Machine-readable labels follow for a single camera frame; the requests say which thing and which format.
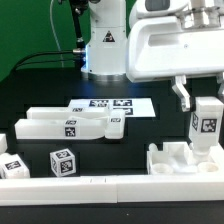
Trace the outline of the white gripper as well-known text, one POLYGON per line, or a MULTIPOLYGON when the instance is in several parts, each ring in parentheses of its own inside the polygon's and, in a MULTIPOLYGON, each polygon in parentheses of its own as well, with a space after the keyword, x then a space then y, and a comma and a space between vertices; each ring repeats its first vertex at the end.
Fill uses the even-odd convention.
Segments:
POLYGON ((218 96, 224 99, 224 0, 137 0, 129 24, 126 73, 131 81, 173 77, 172 89, 187 112, 185 76, 218 74, 218 96))

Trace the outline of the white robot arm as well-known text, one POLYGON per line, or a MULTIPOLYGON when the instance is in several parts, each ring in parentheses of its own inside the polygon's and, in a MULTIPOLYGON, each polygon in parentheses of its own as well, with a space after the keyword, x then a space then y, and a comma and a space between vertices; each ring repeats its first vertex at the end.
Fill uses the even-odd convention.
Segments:
POLYGON ((224 0, 90 0, 87 77, 132 82, 170 80, 191 109, 188 78, 215 76, 224 101, 224 0))

